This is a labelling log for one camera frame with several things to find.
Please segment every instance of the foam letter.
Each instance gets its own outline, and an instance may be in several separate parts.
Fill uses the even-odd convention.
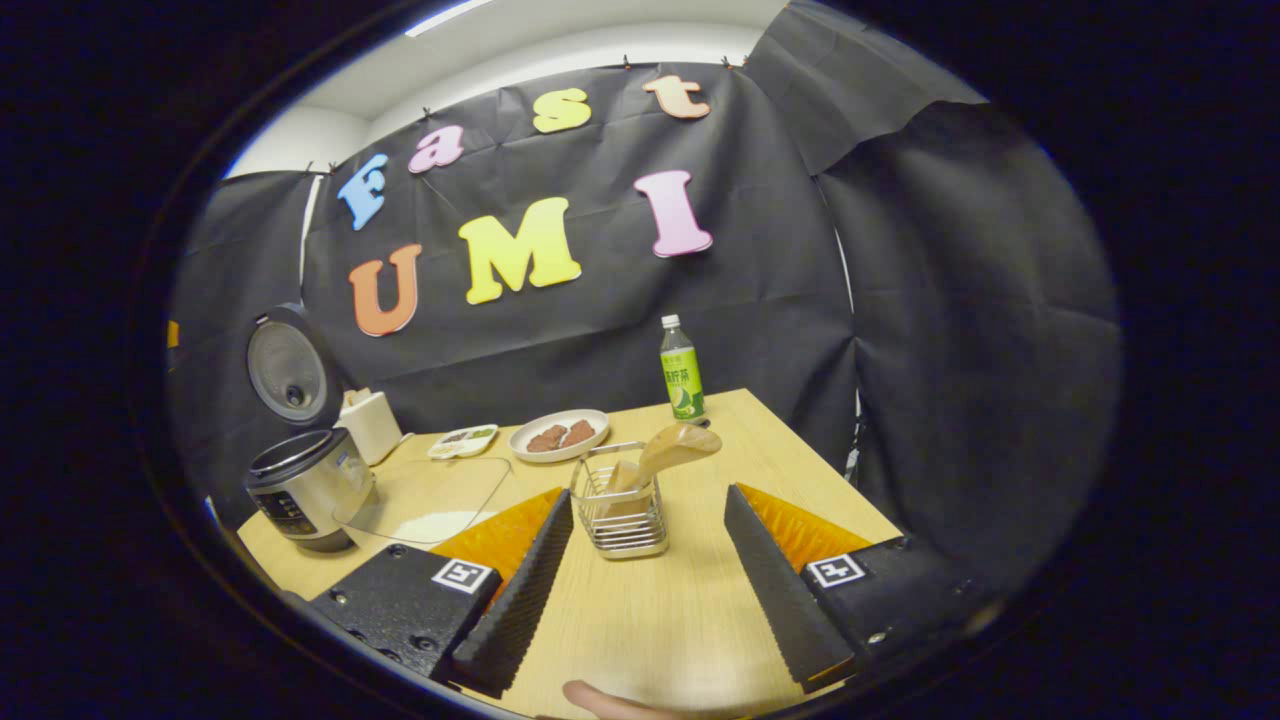
[[[353,229],[358,231],[365,227],[369,218],[383,209],[383,202],[387,199],[381,195],[374,195],[374,192],[387,187],[387,176],[378,169],[385,164],[387,155],[381,152],[374,155],[372,160],[365,163],[365,167],[360,168],[360,172],[352,176],[347,184],[338,191],[338,197],[347,201],[351,214],[356,217],[356,222],[351,225]]]
[[[534,260],[534,272],[529,282],[534,287],[563,283],[582,274],[582,266],[568,254],[568,241],[564,238],[564,210],[568,200],[548,197],[539,200],[525,210],[516,237],[511,237],[498,218],[485,215],[458,228],[458,236],[467,241],[471,251],[471,290],[467,302],[479,305],[498,300],[502,284],[493,279],[490,265],[498,270],[507,287],[520,292],[525,287],[525,272],[529,260]]]
[[[673,118],[701,118],[712,111],[707,102],[691,102],[689,92],[698,92],[703,86],[696,82],[682,82],[680,76],[666,76],[646,82],[641,87],[658,96],[658,105]]]
[[[653,254],[658,258],[698,252],[712,246],[712,234],[698,227],[694,209],[689,206],[689,182],[685,170],[667,170],[645,176],[635,182],[635,188],[649,196],[653,219],[658,223],[658,242]]]
[[[413,313],[417,311],[417,266],[413,259],[421,252],[421,245],[406,245],[392,252],[399,299],[396,301],[396,307],[385,313],[378,305],[378,270],[383,269],[381,260],[370,260],[347,275],[356,292],[356,325],[365,334],[374,337],[390,334],[413,318]]]
[[[462,156],[462,126],[443,127],[417,141],[417,152],[408,161],[408,172],[425,173],[448,165]]]
[[[538,132],[556,132],[576,128],[591,119],[591,106],[586,104],[586,92],[571,87],[553,90],[534,100],[534,127]]]

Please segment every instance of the plastic bottle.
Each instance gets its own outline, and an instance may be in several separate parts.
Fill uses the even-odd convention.
[[[664,315],[662,329],[658,356],[663,379],[667,380],[667,395],[671,396],[671,413],[685,423],[698,420],[707,411],[703,409],[703,378],[698,373],[694,343],[680,329],[680,315]]]

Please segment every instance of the white plate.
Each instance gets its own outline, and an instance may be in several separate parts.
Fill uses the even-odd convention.
[[[529,452],[525,450],[529,447],[529,442],[543,434],[547,428],[552,425],[564,425],[564,428],[572,428],[573,423],[579,420],[586,420],[590,423],[591,427],[595,428],[595,434],[577,445],[547,452]],[[609,434],[609,416],[604,413],[600,413],[599,410],[562,410],[559,413],[543,415],[536,420],[525,423],[525,425],[518,430],[511,433],[511,437],[507,438],[507,445],[511,446],[511,451],[516,454],[516,457],[520,457],[526,462],[559,462],[562,460],[577,457],[588,450],[600,445],[607,434]]]
[[[451,437],[457,436],[462,436],[462,439],[447,442]],[[497,436],[498,425],[476,425],[474,428],[452,430],[440,436],[440,439],[435,441],[435,445],[431,446],[431,450],[426,451],[426,455],[435,460],[471,457],[472,455],[480,455],[484,452]]]

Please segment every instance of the ceiling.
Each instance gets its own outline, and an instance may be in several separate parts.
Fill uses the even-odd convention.
[[[372,120],[424,87],[527,45],[639,23],[719,23],[763,32],[783,5],[785,0],[493,0],[417,37],[397,33],[298,104]],[[448,4],[424,6],[425,18]]]

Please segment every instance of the pink letter i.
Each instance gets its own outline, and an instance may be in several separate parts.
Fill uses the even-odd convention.
[[[712,246],[712,234],[698,227],[694,209],[689,206],[689,193],[685,192],[689,178],[685,170],[666,170],[635,182],[635,188],[649,197],[653,219],[658,223],[658,242],[653,243],[653,254],[658,258],[698,252]]]

